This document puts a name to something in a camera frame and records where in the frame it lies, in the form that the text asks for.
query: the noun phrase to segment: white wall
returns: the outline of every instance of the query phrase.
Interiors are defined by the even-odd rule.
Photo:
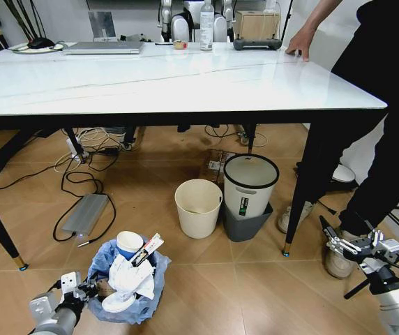
[[[281,29],[285,21],[289,0],[278,1],[282,9]],[[57,42],[89,41],[93,39],[88,18],[86,0],[34,0],[43,19],[47,37]],[[122,35],[146,34],[151,40],[160,40],[160,28],[156,26],[158,16],[158,0],[89,0],[91,10],[111,11],[116,34]],[[236,9],[263,9],[264,1],[239,0]],[[182,12],[182,0],[173,0],[173,14]],[[15,19],[0,0],[0,20],[3,33],[9,45],[26,42],[22,30]]]
[[[288,23],[284,45],[305,23],[306,18],[319,0],[294,0],[292,18]],[[345,0],[321,24],[315,34],[310,49],[310,59],[321,66],[331,69],[351,40],[353,33],[359,26],[356,10],[366,0]],[[341,161],[356,173],[356,180],[361,183],[366,177],[375,156],[375,144],[382,136],[383,122],[371,133],[355,142],[344,151]],[[389,219],[388,226],[399,236],[399,228]]]

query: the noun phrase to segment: robotic arm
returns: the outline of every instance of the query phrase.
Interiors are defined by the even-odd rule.
[[[63,301],[60,304],[55,300],[53,288],[61,288]],[[36,328],[30,334],[71,335],[86,303],[97,293],[93,278],[82,283],[80,272],[64,274],[46,293],[29,302],[36,321]]]
[[[384,327],[390,335],[399,335],[399,278],[390,270],[398,257],[399,243],[384,239],[384,234],[375,229],[367,237],[345,241],[337,236],[323,216],[320,221],[329,238],[326,245],[340,256],[358,263],[370,281],[371,293],[379,302]]]
[[[172,15],[172,0],[160,0],[158,27],[165,42],[172,40],[192,40],[195,29],[200,28],[200,13],[204,1],[187,0],[183,2],[183,12]],[[221,0],[221,14],[215,15],[213,41],[227,42],[229,36],[234,40],[234,11],[232,0]]]

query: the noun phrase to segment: cardboard box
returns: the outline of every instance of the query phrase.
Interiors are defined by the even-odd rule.
[[[225,183],[225,173],[224,173],[225,163],[229,158],[235,155],[237,155],[236,152],[230,152],[230,151],[223,151],[223,153],[221,154],[220,171],[218,173],[218,178],[217,178],[217,185],[219,187],[224,186]]]
[[[204,162],[201,166],[198,178],[209,180],[212,181],[213,183],[216,183],[218,178],[218,173],[220,171],[222,154],[223,154],[222,150],[213,150],[213,149],[207,150],[207,156],[204,159]]]
[[[246,40],[266,40],[278,38],[280,24],[278,13],[263,13],[261,10],[238,10],[234,31],[236,36]]]

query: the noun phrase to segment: trash can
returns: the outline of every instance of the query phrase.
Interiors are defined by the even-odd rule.
[[[147,238],[142,238],[144,242],[148,241]],[[96,272],[98,273],[98,279],[108,278],[110,275],[110,267],[118,254],[119,250],[116,247],[115,239],[102,244],[88,269],[88,278]],[[155,251],[148,259],[151,265],[155,267],[155,273],[153,274],[155,283],[153,290],[155,295],[154,298],[137,297],[128,309],[120,313],[109,313],[105,311],[102,307],[102,302],[100,302],[97,297],[90,299],[88,308],[100,321],[128,323],[133,325],[135,323],[141,324],[153,316],[163,294],[165,284],[164,273],[171,260],[167,256],[161,255],[158,251]]]
[[[176,189],[174,201],[184,234],[193,239],[203,239],[215,230],[223,193],[213,182],[188,180]]]
[[[276,164],[255,154],[239,154],[224,166],[225,201],[237,220],[263,214],[280,176]]]
[[[233,242],[241,242],[252,239],[263,227],[264,223],[273,212],[273,208],[268,202],[268,205],[266,206],[262,215],[256,216],[254,218],[237,220],[234,214],[229,210],[229,208],[227,208],[226,204],[224,207],[224,226],[226,235]]]

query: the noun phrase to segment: gray trash can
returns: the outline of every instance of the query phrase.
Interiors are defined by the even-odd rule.
[[[225,208],[224,226],[227,236],[234,242],[247,241],[252,239],[258,233],[261,227],[272,214],[273,208],[268,202],[263,214],[254,218],[246,218],[244,220],[237,220],[234,214]]]

